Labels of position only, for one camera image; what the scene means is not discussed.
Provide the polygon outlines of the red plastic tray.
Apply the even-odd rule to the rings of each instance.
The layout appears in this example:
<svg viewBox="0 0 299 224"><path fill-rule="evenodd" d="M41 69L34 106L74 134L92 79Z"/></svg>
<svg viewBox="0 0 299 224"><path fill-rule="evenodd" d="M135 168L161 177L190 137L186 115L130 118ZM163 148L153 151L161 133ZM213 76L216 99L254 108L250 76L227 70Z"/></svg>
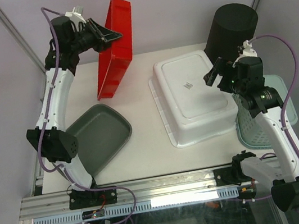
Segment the red plastic tray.
<svg viewBox="0 0 299 224"><path fill-rule="evenodd" d="M133 59L131 4L125 0L110 0L105 27L121 33L119 40L98 58L97 99L112 98Z"/></svg>

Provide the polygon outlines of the black ribbed waste bin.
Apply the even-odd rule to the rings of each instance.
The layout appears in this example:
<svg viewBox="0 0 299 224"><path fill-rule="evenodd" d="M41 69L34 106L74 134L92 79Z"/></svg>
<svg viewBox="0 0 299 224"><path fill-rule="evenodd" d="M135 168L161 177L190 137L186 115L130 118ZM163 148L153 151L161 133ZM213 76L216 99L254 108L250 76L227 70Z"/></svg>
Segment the black ribbed waste bin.
<svg viewBox="0 0 299 224"><path fill-rule="evenodd" d="M235 61L239 47L253 38L259 16L245 4L225 4L217 9L211 24L205 53L214 64L223 58Z"/></svg>

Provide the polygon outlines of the large white plastic tub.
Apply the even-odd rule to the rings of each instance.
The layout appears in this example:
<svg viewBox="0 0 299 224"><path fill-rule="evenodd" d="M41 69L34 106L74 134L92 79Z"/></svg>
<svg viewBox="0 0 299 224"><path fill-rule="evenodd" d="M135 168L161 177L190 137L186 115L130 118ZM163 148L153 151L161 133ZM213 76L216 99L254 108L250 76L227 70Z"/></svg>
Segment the large white plastic tub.
<svg viewBox="0 0 299 224"><path fill-rule="evenodd" d="M154 64L149 88L171 144L186 148L236 129L232 95L207 86L213 67L202 50Z"/></svg>

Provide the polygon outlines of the teal perforated plastic basket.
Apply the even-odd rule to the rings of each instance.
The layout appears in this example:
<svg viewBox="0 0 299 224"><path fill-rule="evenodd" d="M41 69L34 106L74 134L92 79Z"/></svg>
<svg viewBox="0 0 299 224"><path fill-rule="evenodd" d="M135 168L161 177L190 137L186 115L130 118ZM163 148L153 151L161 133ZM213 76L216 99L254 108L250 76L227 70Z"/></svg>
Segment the teal perforated plastic basket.
<svg viewBox="0 0 299 224"><path fill-rule="evenodd" d="M277 90L282 101L285 100L288 89L284 80L278 75L265 75L265 86L272 87ZM237 132L238 139L248 149L271 149L269 138L255 120L252 119L248 110L241 103L238 95L232 95L233 100L237 104Z"/></svg>

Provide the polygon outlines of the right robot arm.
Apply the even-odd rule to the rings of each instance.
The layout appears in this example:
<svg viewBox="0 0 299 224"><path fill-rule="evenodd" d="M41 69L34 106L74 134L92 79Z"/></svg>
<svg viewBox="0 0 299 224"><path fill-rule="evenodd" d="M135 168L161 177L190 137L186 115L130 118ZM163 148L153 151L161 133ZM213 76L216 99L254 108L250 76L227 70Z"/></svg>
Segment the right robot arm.
<svg viewBox="0 0 299 224"><path fill-rule="evenodd" d="M245 156L231 168L233 178L256 179L270 190L282 212L299 208L299 140L286 117L279 93L265 86L261 58L245 56L237 62L218 58L203 79L207 86L212 86L218 76L221 80L217 87L238 95L242 106L264 130L281 168L277 171L255 156Z"/></svg>

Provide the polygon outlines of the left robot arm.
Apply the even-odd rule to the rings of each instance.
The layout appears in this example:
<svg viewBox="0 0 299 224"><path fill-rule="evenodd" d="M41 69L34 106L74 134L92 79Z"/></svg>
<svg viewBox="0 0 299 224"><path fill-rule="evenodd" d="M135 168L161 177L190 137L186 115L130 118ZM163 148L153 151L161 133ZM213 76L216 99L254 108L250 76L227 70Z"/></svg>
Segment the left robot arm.
<svg viewBox="0 0 299 224"><path fill-rule="evenodd" d="M37 159L45 172L61 170L74 190L81 191L86 205L98 203L100 194L91 176L79 159L76 136L66 131L65 115L70 87L75 77L79 55L89 49L107 50L122 33L97 24L93 19L75 26L68 16L49 21L52 34L45 60L46 98L36 127L26 132L26 138L37 151Z"/></svg>

